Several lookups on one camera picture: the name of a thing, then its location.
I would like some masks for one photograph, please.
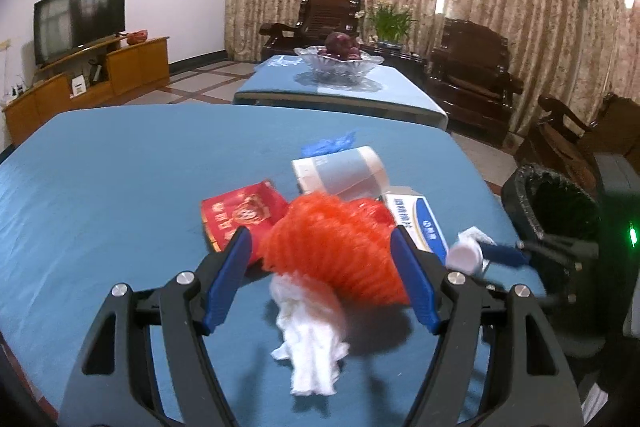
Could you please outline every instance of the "television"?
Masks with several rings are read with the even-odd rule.
[[[36,65],[124,29],[124,0],[42,0],[33,10]]]

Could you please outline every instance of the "blue gripper pad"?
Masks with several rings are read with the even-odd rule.
[[[504,264],[513,268],[519,268],[529,264],[529,257],[515,247],[502,245],[489,245],[479,243],[482,249],[482,257],[493,263]]]
[[[436,312],[433,287],[415,258],[411,245],[398,229],[391,233],[391,257],[409,295],[415,317],[431,333],[435,333],[440,325],[440,318]]]
[[[209,333],[225,321],[251,258],[251,233],[247,229],[238,233],[237,240],[232,239],[225,249],[225,262],[207,292],[207,312],[203,322]]]

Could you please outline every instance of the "red packet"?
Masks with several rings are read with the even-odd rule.
[[[253,264],[258,260],[256,252],[260,240],[284,217],[288,208],[289,203],[270,181],[265,180],[204,200],[200,204],[200,213],[204,229],[216,251],[225,249],[238,227],[247,227],[253,245],[249,264]]]

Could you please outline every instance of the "small box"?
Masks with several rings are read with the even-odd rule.
[[[427,198],[405,187],[393,187],[384,194],[383,201],[393,214],[396,225],[402,225],[419,250],[436,254],[442,264],[447,257],[447,241],[442,235]]]
[[[78,96],[79,94],[86,92],[86,83],[84,81],[84,76],[76,76],[71,81],[71,91],[73,92],[74,96]]]

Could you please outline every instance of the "dark wooden chair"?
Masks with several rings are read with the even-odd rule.
[[[640,105],[609,93],[591,124],[586,125],[560,100],[540,96],[548,114],[531,126],[514,158],[519,165],[536,163],[564,174],[591,194],[596,192],[594,153],[623,155],[640,172]],[[569,129],[568,119],[582,136]]]
[[[262,48],[262,60],[273,55],[295,55],[294,48],[320,46],[332,32],[357,37],[356,13],[361,6],[359,0],[302,0],[295,26],[281,23],[260,26],[260,35],[269,38]]]
[[[453,128],[471,126],[501,146],[522,83],[509,73],[506,38],[489,28],[445,19],[442,42],[432,49],[425,91],[449,115]]]

